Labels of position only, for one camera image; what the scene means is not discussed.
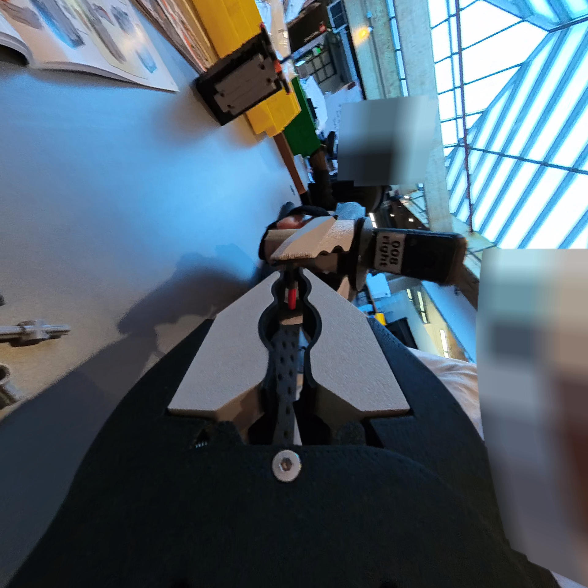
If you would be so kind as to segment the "yellow plastic bin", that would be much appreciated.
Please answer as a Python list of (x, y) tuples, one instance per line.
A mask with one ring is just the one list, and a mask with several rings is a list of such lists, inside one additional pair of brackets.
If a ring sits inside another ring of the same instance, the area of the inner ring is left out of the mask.
[[(261, 30), (262, 15), (256, 1), (192, 1), (192, 4), (220, 58), (237, 50)], [(256, 134), (277, 136), (300, 113), (293, 88), (293, 66), (284, 64), (282, 69), (289, 82), (289, 92), (280, 90), (246, 112)]]

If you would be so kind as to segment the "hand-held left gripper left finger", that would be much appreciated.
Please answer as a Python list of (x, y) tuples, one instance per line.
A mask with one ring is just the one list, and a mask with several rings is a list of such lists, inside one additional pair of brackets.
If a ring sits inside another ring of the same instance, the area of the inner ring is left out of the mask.
[(232, 422), (250, 444), (249, 430), (263, 415), (260, 391), (270, 355), (259, 327), (281, 277), (271, 273), (217, 314), (168, 404), (171, 416)]

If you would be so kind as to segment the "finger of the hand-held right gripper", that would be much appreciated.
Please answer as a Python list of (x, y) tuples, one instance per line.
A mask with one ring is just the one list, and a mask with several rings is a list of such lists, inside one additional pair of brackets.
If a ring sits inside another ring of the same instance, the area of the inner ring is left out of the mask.
[(275, 266), (290, 269), (307, 269), (315, 274), (339, 275), (339, 255), (321, 254), (315, 258), (280, 258), (275, 259)]
[(299, 229), (272, 229), (269, 231), (269, 262), (302, 262), (321, 254), (347, 253), (355, 227), (355, 220), (316, 217)]

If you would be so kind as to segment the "small grey round toy part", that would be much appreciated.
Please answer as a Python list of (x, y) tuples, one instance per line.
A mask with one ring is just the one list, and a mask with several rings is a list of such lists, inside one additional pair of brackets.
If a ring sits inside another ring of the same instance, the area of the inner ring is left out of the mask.
[(1, 364), (1, 409), (12, 406), (22, 400), (22, 393), (12, 381), (9, 366)]

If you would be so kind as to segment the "open instruction booklet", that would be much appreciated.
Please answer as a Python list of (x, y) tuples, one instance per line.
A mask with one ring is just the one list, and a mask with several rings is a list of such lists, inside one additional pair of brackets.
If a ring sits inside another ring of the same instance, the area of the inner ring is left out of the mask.
[(179, 91), (130, 1), (1, 1), (1, 46), (35, 70)]

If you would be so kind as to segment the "green plastic bin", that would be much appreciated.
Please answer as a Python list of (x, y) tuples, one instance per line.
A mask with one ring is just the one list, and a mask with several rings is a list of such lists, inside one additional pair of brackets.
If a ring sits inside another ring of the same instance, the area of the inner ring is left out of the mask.
[(284, 129), (283, 134), (294, 156), (309, 158), (321, 145), (317, 135), (318, 117), (299, 77), (292, 80), (292, 86), (298, 99), (300, 112)]

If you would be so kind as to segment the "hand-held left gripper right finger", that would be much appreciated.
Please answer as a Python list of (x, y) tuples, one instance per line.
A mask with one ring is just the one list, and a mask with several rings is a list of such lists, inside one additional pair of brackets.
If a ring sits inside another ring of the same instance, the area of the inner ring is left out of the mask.
[(299, 277), (299, 445), (384, 445), (373, 421), (407, 416), (410, 405), (370, 321), (310, 270)]

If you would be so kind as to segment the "black perforated toy beam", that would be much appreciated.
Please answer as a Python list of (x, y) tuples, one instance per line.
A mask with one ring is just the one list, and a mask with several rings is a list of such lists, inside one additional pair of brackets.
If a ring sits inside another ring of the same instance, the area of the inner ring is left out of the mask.
[(291, 448), (300, 443), (294, 402), (298, 400), (299, 336), (302, 315), (281, 319), (269, 340), (268, 401), (272, 444)]

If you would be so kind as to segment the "black grey toy module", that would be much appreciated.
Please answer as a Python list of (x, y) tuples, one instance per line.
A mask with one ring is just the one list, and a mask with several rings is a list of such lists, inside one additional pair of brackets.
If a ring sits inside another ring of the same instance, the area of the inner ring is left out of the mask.
[(264, 100), (292, 87), (264, 24), (259, 33), (200, 74), (192, 87), (220, 126), (225, 126)]

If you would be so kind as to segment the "black carton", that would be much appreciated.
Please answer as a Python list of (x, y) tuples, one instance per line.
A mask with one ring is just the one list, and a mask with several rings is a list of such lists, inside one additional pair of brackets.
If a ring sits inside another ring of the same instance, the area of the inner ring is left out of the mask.
[(292, 52), (303, 48), (314, 39), (326, 33), (330, 26), (328, 11), (318, 5), (312, 11), (305, 11), (288, 23), (288, 35)]

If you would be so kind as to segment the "grey toy axle piece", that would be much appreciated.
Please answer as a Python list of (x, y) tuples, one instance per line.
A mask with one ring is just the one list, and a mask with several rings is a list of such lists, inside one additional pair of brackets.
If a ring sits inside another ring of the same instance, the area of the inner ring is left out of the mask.
[(50, 325), (40, 319), (27, 320), (16, 325), (1, 326), (1, 343), (12, 346), (30, 346), (60, 339), (70, 334), (69, 325)]

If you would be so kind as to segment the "blue orange leaflet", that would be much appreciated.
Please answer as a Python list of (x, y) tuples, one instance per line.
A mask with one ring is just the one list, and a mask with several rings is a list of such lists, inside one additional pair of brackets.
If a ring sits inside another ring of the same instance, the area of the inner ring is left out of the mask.
[(198, 75), (219, 59), (192, 1), (134, 1)]

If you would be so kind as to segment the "grey desk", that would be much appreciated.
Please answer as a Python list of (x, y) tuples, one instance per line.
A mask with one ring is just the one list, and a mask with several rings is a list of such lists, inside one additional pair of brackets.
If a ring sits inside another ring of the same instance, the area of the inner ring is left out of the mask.
[(1, 49), (1, 324), (70, 334), (1, 345), (8, 414), (102, 420), (259, 275), (266, 226), (297, 190), (275, 140), (214, 121), (195, 72), (146, 21), (179, 87), (30, 70)]

